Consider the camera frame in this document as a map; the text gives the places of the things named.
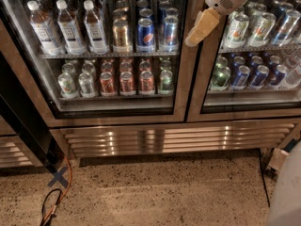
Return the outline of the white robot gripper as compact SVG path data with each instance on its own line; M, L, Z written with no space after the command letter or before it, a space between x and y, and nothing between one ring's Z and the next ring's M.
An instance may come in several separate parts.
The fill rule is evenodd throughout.
M209 8L198 13L194 26L184 41L185 44L189 47L197 46L218 26L220 15L232 13L245 1L246 0L205 0Z

